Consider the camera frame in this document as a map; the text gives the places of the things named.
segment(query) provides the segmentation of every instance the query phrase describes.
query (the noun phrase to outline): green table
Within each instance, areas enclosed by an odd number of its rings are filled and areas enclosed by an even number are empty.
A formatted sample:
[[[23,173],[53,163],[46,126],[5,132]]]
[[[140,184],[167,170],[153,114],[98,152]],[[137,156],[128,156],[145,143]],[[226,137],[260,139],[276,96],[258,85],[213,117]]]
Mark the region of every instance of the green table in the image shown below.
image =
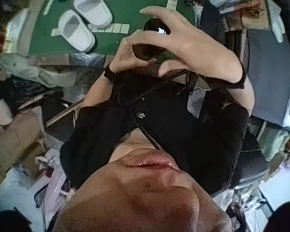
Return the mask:
[[[51,37],[52,29],[58,27],[60,16],[69,9],[74,9],[73,0],[59,2],[53,0],[48,14],[44,15],[45,8],[49,4],[45,0],[42,9],[36,21],[34,31],[31,38],[29,55],[36,54],[51,54],[51,53],[70,53],[78,52],[60,35]],[[157,5],[165,7],[167,0],[104,0],[109,6],[113,14],[112,23],[130,24],[128,35],[142,29],[145,22],[149,19],[148,16],[139,14],[140,9],[149,6]],[[194,24],[194,10],[184,4],[183,0],[178,0],[177,11],[183,14],[192,24]],[[114,55],[118,48],[119,42],[127,34],[95,32],[96,45],[89,53],[100,53]]]

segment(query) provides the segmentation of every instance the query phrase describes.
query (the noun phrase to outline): floor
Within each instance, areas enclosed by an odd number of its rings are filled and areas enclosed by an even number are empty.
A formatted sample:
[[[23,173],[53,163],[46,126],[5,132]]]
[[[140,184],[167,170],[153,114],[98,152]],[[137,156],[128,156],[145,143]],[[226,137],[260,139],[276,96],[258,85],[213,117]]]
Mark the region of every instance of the floor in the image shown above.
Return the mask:
[[[41,108],[36,107],[33,111],[38,116],[41,128],[43,128]],[[44,137],[48,148],[60,150],[63,144],[61,141],[45,132]],[[34,182],[12,168],[8,171],[7,177],[0,185],[0,211],[13,210],[16,207],[23,216],[32,222],[30,226],[33,232],[44,231],[42,212],[40,208],[37,209],[35,206],[34,194],[41,189],[44,185],[43,183],[47,182],[47,177],[43,176],[38,178],[38,180]],[[51,217],[52,215],[49,215],[46,221],[49,222]]]

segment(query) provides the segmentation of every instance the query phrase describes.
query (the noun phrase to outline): sleeve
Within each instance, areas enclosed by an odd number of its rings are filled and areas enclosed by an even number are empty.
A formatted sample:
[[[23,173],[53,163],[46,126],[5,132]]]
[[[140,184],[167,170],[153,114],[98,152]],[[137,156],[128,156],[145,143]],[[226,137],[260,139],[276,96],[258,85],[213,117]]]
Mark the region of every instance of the sleeve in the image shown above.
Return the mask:
[[[90,135],[99,129],[98,126],[104,112],[103,106],[81,108],[74,132],[61,147],[61,166],[67,179],[75,188],[79,188],[88,177],[88,167],[86,167],[84,161],[88,159],[88,150],[95,142]]]
[[[248,123],[248,111],[230,104],[195,132],[198,142],[191,151],[197,153],[190,156],[190,172],[210,195],[230,187]]]
[[[233,170],[242,150],[248,124],[247,109],[235,103],[223,108],[213,122],[215,136],[223,146]]]

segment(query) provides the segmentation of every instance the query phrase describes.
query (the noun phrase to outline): lips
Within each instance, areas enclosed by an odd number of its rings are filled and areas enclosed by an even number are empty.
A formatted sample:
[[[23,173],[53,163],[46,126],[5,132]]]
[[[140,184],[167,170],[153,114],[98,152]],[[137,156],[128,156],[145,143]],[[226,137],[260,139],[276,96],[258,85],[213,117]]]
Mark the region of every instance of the lips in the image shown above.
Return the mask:
[[[134,167],[148,169],[171,168],[178,171],[180,170],[175,160],[169,154],[159,150],[154,150],[143,154]]]

